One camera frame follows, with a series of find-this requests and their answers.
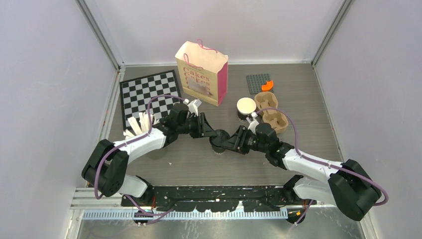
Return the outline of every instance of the orange object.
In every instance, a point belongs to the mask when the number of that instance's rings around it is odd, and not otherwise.
[[[265,85],[262,85],[261,89],[264,92],[270,91],[273,88],[273,86],[274,86],[274,82],[271,80],[271,81],[267,81],[267,83]]]

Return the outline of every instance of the chessboard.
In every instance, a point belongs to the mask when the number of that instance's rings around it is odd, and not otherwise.
[[[151,98],[163,94],[181,97],[174,70],[121,82],[123,130],[132,129],[128,118],[133,116],[139,121],[139,112],[146,111]],[[157,98],[151,103],[150,112],[154,114],[155,119],[159,120],[167,116],[170,108],[177,102],[179,100],[176,98]]]

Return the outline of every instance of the wooden tabletop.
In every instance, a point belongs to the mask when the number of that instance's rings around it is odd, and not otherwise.
[[[128,67],[124,80],[130,80],[163,71],[175,70],[176,66]],[[299,148],[307,153],[328,160],[340,161],[337,145],[325,111],[317,79],[310,64],[229,65],[228,92],[223,103],[213,106],[202,103],[213,129],[224,129],[232,135],[239,125],[236,102],[251,97],[246,82],[247,75],[270,74],[274,81],[274,94],[279,108],[284,110],[298,128]],[[182,97],[194,98],[183,93]],[[279,139],[294,144],[293,128],[289,125]],[[124,139],[120,101],[114,114],[110,141]],[[263,153],[251,151],[247,155],[226,151],[217,155],[211,149],[208,138],[192,139],[180,135],[169,146],[151,152],[133,161],[127,169],[131,175],[139,175],[153,185],[282,185],[295,172],[272,166]]]

